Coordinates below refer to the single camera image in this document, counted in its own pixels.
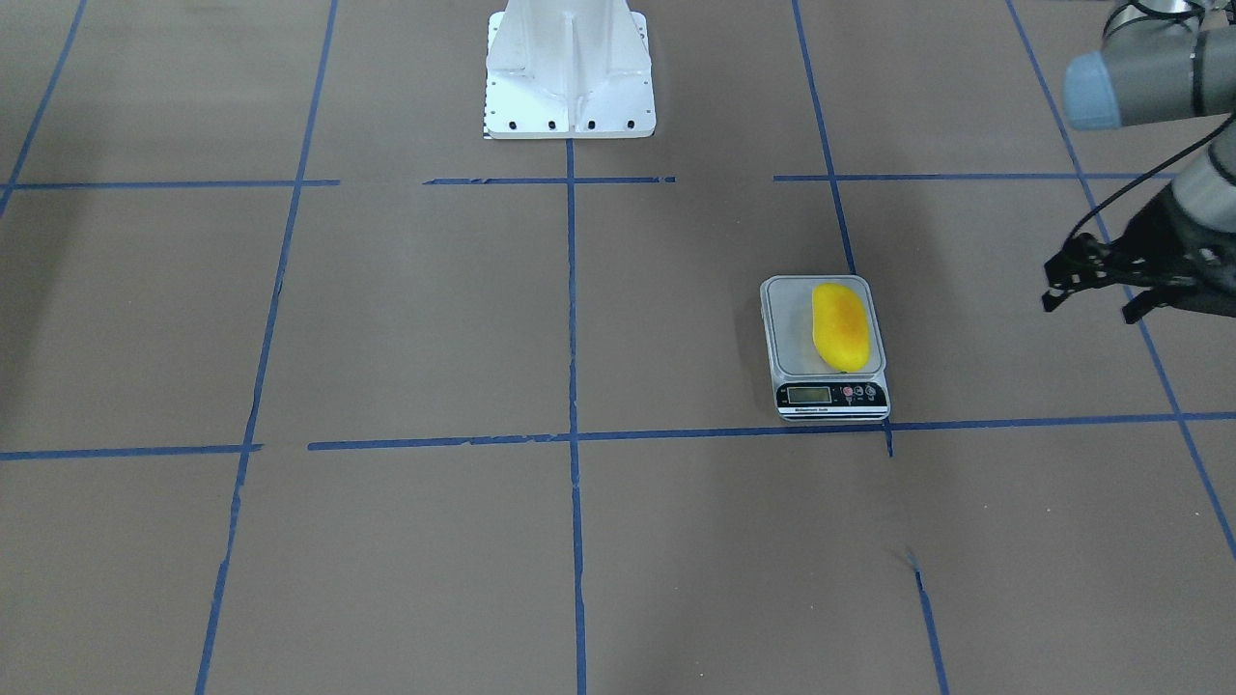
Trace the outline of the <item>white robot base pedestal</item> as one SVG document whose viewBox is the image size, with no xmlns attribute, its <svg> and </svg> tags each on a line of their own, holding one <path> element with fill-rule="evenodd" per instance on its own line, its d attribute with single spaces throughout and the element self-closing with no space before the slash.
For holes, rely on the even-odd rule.
<svg viewBox="0 0 1236 695">
<path fill-rule="evenodd" d="M 489 14 L 483 136 L 646 139 L 653 47 L 627 1 L 509 1 Z"/>
</svg>

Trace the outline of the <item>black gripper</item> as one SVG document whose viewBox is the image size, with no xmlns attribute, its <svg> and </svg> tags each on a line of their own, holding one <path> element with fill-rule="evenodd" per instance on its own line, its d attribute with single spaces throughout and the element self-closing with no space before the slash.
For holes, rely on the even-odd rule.
<svg viewBox="0 0 1236 695">
<path fill-rule="evenodd" d="M 1107 266 L 1111 251 L 1117 270 Z M 1047 313 L 1069 296 L 1119 283 L 1121 271 L 1125 284 L 1143 288 L 1121 309 L 1126 324 L 1158 308 L 1235 317 L 1234 234 L 1196 221 L 1173 185 L 1135 214 L 1112 246 L 1099 237 L 1068 237 L 1043 268 L 1048 289 L 1041 305 Z"/>
</svg>

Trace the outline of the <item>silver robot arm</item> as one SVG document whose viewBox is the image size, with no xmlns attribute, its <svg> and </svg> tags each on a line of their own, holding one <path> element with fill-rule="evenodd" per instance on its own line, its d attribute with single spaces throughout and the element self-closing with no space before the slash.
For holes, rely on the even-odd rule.
<svg viewBox="0 0 1236 695">
<path fill-rule="evenodd" d="M 1110 241 L 1077 226 L 1044 263 L 1046 312 L 1082 291 L 1138 291 L 1128 324 L 1170 308 L 1234 317 L 1234 22 L 1210 28 L 1215 1 L 1117 1 L 1098 51 L 1070 61 L 1065 120 L 1077 130 L 1119 130 L 1220 116 L 1213 132 L 1170 161 L 1184 168 Z"/>
</svg>

